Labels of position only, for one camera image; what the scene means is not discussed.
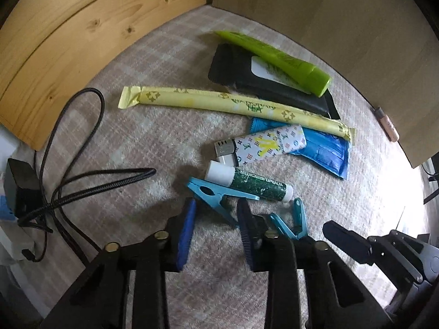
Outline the blue plastic clip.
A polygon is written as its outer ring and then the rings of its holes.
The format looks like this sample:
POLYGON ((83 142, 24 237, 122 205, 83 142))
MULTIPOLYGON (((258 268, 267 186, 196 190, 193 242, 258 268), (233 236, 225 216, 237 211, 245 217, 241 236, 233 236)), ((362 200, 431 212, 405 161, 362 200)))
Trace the blue plastic clip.
POLYGON ((221 204, 223 198, 245 198, 248 200, 260 199, 260 197, 257 195, 231 189, 195 177, 189 178, 188 182, 186 183, 186 187, 189 188, 189 190, 191 190, 197 196, 197 198, 203 200, 207 205, 210 206, 210 208, 221 215, 234 228, 238 226, 238 222, 231 215, 231 211, 227 210, 224 205, 221 204))
POLYGON ((287 223, 278 214, 272 212, 269 215, 269 219, 273 223, 278 232, 289 239, 298 241, 308 236, 306 212, 301 198, 295 198, 292 201, 291 207, 292 227, 289 227, 287 223))

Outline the blue foil packet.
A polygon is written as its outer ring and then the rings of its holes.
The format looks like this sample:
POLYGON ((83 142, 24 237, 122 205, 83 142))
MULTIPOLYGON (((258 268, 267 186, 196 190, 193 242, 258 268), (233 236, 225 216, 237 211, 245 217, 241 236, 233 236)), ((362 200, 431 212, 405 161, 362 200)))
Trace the blue foil packet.
POLYGON ((341 179, 347 178, 350 143, 343 138, 303 127, 306 146, 290 152, 300 155, 341 179))

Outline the white power strip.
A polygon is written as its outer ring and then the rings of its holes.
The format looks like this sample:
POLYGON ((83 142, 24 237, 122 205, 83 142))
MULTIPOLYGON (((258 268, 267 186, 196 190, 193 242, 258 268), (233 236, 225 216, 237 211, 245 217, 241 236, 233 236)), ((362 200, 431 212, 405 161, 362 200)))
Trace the white power strip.
POLYGON ((1 196, 1 265, 9 266, 25 260, 22 250, 34 251, 33 239, 17 224, 8 208, 6 197, 1 196))

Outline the pink small bottle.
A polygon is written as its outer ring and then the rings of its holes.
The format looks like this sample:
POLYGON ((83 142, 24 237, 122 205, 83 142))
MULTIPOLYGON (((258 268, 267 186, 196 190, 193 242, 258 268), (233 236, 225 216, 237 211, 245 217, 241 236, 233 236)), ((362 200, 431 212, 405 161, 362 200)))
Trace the pink small bottle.
POLYGON ((377 107, 373 111, 374 116, 379 121, 384 132, 387 134, 389 140, 392 143, 399 141, 399 133, 396 130, 394 124, 391 122, 389 116, 383 111, 381 107, 377 107))

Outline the black charger plug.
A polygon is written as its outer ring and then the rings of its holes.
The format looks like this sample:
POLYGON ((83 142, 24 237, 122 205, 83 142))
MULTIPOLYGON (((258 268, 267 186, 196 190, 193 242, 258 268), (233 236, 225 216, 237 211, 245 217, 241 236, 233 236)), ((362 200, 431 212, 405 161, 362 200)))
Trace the black charger plug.
POLYGON ((43 205, 40 182, 36 172, 27 162, 9 158, 4 174, 4 193, 7 206, 16 218, 43 205))

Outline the green white lip balm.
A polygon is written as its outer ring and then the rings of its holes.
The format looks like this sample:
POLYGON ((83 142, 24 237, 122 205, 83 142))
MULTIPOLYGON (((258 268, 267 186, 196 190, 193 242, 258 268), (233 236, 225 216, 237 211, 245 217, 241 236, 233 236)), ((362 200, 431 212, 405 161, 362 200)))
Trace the green white lip balm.
POLYGON ((233 166, 211 161, 205 180, 234 190, 257 195, 266 200, 288 203, 293 198, 291 185, 256 175, 233 166))

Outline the green tube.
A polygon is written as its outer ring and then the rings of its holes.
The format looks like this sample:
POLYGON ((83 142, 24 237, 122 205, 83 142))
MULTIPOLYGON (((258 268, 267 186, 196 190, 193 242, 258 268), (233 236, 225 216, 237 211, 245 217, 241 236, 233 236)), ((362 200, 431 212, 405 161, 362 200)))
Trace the green tube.
POLYGON ((314 64, 295 58, 258 39, 228 30, 217 30, 216 34, 279 68, 307 93, 322 97, 331 83, 331 76, 314 64))

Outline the plaid table mat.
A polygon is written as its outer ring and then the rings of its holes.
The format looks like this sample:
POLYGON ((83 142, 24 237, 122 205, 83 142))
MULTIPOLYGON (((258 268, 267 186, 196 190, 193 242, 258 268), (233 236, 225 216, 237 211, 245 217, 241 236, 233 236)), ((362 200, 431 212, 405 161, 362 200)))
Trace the plaid table mat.
MULTIPOLYGON (((114 59, 93 80, 105 96, 102 124, 83 153, 79 147, 93 127, 99 101, 79 97, 68 109, 47 157, 27 146, 16 157, 36 161, 52 192, 65 170, 153 167, 148 180, 67 205, 66 215, 94 243, 142 241, 178 214, 189 177, 202 177, 218 140, 245 134, 250 119, 234 114, 136 106, 120 110, 125 86, 177 86, 211 90, 208 71, 219 30, 237 30, 301 59, 319 59, 292 40, 243 17, 205 6, 149 33, 114 59)), ((342 121, 355 129, 347 178, 342 180, 308 159, 281 155, 252 163, 249 171, 292 185, 304 202, 309 233, 322 238, 333 220, 361 236, 398 229, 410 236, 430 230, 423 204, 423 173, 412 168, 401 147, 389 141, 362 95, 332 72, 332 93, 342 121)), ((182 273, 167 276, 172 328, 262 328, 266 310, 263 273, 252 273, 240 233, 215 211, 201 207, 189 259, 182 273)))

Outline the black wipes pack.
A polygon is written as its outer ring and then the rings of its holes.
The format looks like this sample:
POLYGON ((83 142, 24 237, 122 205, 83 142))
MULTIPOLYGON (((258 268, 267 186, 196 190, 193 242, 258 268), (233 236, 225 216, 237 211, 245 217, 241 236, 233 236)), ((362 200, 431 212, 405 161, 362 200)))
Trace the black wipes pack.
POLYGON ((208 78, 213 83, 262 100, 310 111, 333 120, 340 118, 329 91, 322 97, 304 93, 282 70, 237 45, 218 45, 208 78))

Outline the long yellow tea stick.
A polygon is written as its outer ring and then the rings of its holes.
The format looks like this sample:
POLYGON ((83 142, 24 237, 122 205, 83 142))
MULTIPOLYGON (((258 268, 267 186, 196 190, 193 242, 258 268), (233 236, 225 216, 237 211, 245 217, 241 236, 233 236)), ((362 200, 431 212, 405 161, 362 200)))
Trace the long yellow tea stick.
POLYGON ((339 120, 235 93, 190 88, 125 86, 117 107, 127 109, 137 105, 201 109, 259 117, 281 123, 298 124, 308 129, 341 137, 348 142, 352 142, 355 136, 355 129, 339 120))

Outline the wooden board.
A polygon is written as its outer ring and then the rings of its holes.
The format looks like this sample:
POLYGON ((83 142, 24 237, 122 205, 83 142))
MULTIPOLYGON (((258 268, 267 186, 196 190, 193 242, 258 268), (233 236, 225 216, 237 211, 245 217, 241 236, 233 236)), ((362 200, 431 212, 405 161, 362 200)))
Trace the wooden board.
POLYGON ((206 0, 19 0, 1 27, 1 124, 41 149, 67 100, 134 42, 206 0))

